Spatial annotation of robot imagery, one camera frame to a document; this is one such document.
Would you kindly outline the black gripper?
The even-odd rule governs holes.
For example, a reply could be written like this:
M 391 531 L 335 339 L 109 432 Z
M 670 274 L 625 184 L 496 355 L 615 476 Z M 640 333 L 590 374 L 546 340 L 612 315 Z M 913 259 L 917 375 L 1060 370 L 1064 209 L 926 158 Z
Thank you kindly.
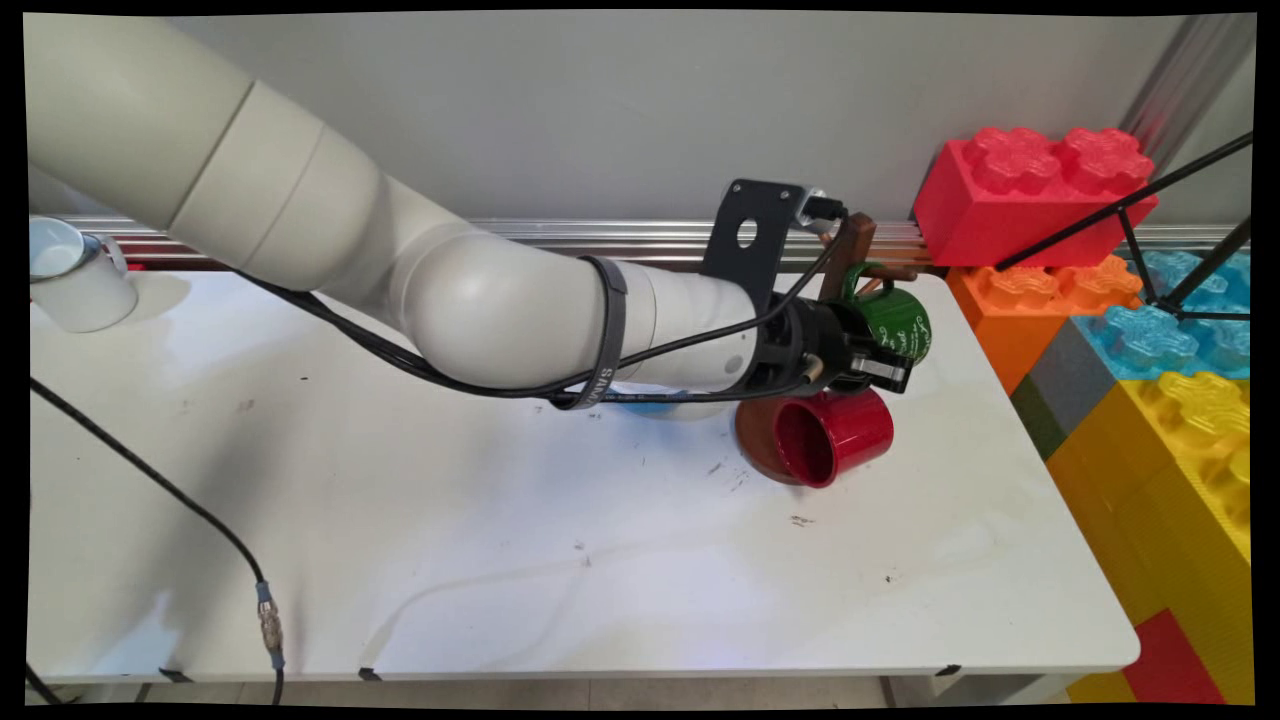
M 756 328 L 750 389 L 790 396 L 855 395 L 869 386 L 902 395 L 914 357 L 870 348 L 870 327 L 842 302 L 796 299 Z

